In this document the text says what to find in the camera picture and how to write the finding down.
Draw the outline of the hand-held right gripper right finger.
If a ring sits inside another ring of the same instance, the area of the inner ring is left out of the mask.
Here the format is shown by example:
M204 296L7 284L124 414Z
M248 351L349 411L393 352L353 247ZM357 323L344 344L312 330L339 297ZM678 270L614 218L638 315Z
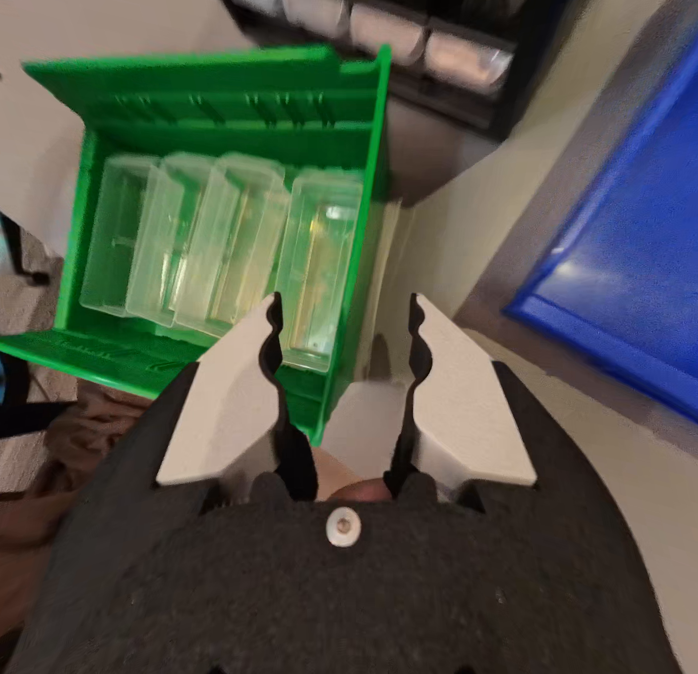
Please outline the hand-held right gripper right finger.
M413 382L385 482L400 490L415 471L438 490L471 480L533 487L530 460L494 360L423 294L410 296Z

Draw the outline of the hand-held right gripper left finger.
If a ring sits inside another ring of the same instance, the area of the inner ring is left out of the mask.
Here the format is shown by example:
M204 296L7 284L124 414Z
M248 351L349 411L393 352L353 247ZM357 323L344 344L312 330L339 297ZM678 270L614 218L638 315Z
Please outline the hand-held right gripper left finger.
M269 472L294 501L316 500L309 439L292 423L276 377L283 327L282 298L274 292L197 360L157 484L214 480L230 501L248 501L254 481Z

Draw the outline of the blue plastic bin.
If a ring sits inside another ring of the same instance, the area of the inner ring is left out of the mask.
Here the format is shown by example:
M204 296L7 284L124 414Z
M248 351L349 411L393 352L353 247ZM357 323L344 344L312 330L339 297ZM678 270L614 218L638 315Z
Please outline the blue plastic bin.
M697 38L502 311L697 420Z

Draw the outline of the green plastic bin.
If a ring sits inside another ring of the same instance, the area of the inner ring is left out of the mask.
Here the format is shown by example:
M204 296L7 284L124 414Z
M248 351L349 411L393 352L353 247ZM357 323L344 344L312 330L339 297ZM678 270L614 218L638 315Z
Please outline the green plastic bin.
M388 197L385 116L391 52L342 61L329 45L232 52L26 61L22 68L84 124L71 231L54 325L2 335L1 352L94 383L155 398L219 338L121 319L80 305L105 161L131 153L241 153L363 181L334 349L327 373L283 363L292 423L319 445L354 377Z

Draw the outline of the black drawer cabinet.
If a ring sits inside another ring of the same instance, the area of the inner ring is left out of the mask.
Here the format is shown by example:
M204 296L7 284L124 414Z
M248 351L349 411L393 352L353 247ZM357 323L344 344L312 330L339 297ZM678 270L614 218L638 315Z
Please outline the black drawer cabinet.
M242 33L259 45L327 43L346 60L368 59L378 54L295 32L234 5L232 0L219 1ZM563 15L572 0L369 1L397 6L399 13L417 15L436 29L514 51L510 72L501 89L492 96L459 89L425 73L402 68L393 57L389 83L392 95L421 111L483 136L504 140L526 110L549 63L555 39L561 33Z

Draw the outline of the rows of clear cabinet drawers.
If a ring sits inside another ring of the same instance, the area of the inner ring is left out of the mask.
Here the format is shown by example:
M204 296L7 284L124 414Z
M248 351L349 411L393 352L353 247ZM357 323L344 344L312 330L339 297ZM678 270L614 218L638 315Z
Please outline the rows of clear cabinet drawers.
M232 0L254 15L289 30L355 50L377 53L383 45L394 62L415 73L485 96L504 84L514 51L436 29L397 6L369 0Z

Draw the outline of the person's right hand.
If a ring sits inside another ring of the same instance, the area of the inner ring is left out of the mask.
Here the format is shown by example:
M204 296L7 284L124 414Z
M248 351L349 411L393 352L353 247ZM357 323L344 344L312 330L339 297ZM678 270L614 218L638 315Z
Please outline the person's right hand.
M392 494L382 478L364 479L332 454L313 448L318 476L317 502L386 502Z

